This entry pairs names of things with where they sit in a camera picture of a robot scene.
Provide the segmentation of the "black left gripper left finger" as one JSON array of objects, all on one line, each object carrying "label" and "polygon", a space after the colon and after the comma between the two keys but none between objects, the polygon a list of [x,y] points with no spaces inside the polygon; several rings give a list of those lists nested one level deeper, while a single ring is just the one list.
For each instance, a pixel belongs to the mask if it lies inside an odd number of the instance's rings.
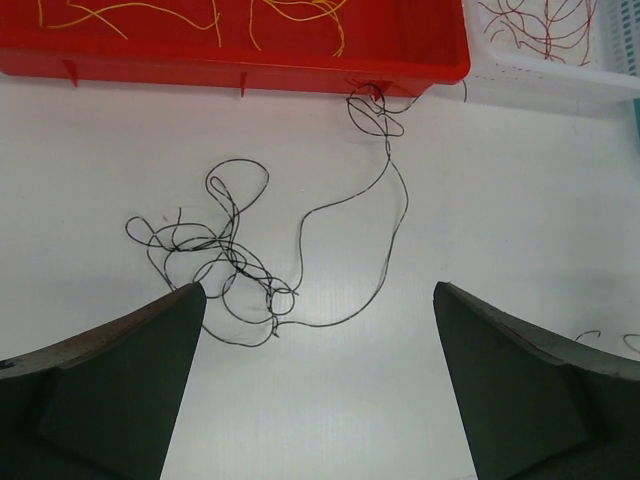
[{"label": "black left gripper left finger", "polygon": [[206,307],[198,283],[1,363],[4,479],[157,479]]}]

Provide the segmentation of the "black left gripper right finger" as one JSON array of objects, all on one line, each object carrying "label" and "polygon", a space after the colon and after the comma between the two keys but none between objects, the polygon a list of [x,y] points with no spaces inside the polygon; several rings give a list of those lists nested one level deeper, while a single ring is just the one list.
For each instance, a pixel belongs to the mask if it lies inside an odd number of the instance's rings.
[{"label": "black left gripper right finger", "polygon": [[638,361],[451,283],[436,285],[433,306],[478,478],[638,478]]}]

